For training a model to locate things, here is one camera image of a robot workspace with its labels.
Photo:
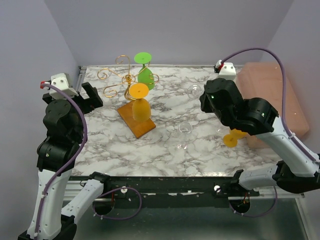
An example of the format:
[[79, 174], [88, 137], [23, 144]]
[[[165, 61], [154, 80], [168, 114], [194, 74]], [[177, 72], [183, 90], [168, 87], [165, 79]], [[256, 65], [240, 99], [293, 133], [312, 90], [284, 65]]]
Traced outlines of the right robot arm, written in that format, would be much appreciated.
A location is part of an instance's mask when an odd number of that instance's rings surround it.
[[204, 85], [200, 109], [214, 113], [222, 125], [256, 136], [281, 158], [276, 165], [239, 170], [230, 191], [241, 196], [247, 190], [279, 187], [300, 194], [320, 188], [320, 156], [308, 149], [283, 124], [278, 111], [265, 99], [244, 99], [232, 80], [216, 78]]

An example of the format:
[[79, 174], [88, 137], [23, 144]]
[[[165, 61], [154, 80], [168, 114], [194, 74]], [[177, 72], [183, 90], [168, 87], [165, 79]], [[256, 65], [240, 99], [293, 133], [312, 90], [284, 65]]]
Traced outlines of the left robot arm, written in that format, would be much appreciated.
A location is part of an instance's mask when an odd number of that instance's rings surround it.
[[104, 180], [91, 179], [67, 205], [65, 191], [75, 160], [88, 140], [84, 115], [103, 106], [95, 87], [85, 82], [82, 88], [88, 97], [75, 95], [61, 87], [43, 82], [57, 97], [46, 93], [47, 103], [43, 124], [45, 140], [37, 148], [38, 192], [29, 228], [18, 236], [20, 240], [72, 240], [78, 222], [97, 197], [107, 197], [111, 185]]

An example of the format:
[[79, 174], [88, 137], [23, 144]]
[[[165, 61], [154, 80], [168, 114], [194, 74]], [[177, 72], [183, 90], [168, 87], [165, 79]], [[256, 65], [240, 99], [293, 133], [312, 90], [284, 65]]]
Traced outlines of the clear wine glass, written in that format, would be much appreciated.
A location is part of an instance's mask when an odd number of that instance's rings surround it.
[[180, 150], [185, 150], [188, 147], [193, 126], [189, 122], [182, 122], [177, 129], [176, 147]]
[[188, 87], [186, 93], [190, 99], [198, 99], [204, 93], [204, 90], [200, 85], [192, 84]]

